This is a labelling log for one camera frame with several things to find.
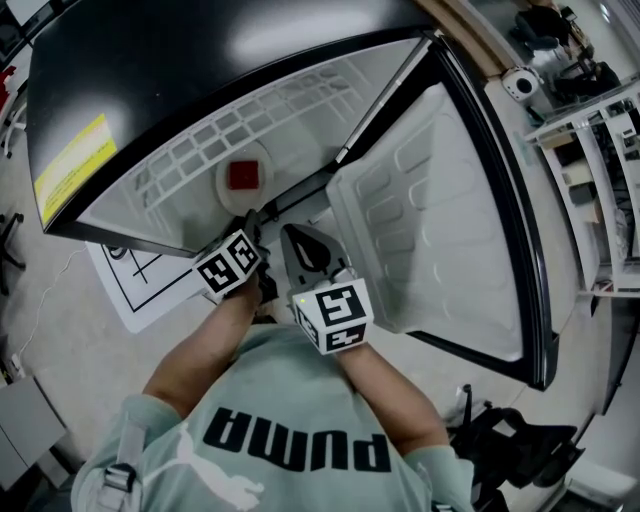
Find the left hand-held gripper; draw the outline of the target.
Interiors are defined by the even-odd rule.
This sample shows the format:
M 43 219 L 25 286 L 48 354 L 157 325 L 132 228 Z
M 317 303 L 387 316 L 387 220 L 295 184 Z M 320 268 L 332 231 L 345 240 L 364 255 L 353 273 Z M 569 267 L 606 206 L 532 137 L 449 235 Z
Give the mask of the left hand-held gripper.
M 250 209 L 244 218 L 243 230 L 226 237 L 213 251 L 193 266 L 207 293 L 219 303 L 226 295 L 246 283 L 256 274 L 262 302 L 278 297 L 277 284 L 268 274 L 270 251 L 261 246 L 262 230 L 258 213 Z

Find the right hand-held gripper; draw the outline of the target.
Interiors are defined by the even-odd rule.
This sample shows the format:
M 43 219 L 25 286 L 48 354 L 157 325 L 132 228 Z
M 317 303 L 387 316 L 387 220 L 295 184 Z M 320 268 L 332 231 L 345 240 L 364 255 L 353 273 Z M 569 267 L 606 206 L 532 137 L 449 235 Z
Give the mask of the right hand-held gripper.
M 374 315 L 366 283 L 356 276 L 341 244 L 303 224 L 280 231 L 296 323 L 322 355 L 365 342 Z

